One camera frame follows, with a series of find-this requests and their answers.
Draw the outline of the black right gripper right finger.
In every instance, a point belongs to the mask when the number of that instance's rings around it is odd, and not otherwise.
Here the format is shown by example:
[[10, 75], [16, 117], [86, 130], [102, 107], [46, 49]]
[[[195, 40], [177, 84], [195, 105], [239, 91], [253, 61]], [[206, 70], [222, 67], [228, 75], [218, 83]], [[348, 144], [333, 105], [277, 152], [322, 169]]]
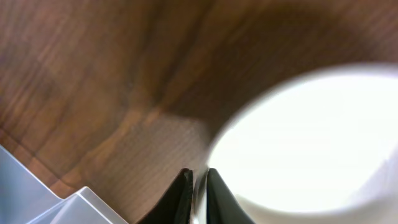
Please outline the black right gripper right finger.
[[208, 170], [206, 178], [206, 223], [254, 224], [214, 168]]

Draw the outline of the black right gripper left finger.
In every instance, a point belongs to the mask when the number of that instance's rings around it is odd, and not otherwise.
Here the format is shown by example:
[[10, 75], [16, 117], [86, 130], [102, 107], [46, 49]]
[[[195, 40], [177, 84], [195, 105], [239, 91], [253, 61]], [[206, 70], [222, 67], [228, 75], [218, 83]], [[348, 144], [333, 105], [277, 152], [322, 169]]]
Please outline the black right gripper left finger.
[[138, 224], [189, 224], [192, 198], [193, 171], [184, 168]]

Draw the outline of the white small bowl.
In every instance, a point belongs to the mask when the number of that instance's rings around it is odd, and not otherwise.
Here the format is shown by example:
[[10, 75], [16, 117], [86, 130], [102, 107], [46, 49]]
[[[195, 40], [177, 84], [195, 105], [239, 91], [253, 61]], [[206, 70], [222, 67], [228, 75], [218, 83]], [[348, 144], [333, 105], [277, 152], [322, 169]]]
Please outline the white small bowl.
[[284, 81], [222, 125], [209, 150], [194, 223], [206, 223], [210, 168], [254, 223], [396, 223], [397, 65]]

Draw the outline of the clear plastic storage bin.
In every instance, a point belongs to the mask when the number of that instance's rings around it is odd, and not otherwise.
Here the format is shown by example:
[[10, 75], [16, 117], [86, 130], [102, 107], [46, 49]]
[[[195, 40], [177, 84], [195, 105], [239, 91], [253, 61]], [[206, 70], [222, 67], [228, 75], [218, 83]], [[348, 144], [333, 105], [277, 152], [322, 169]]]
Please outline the clear plastic storage bin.
[[89, 187], [60, 198], [1, 148], [1, 223], [125, 223]]

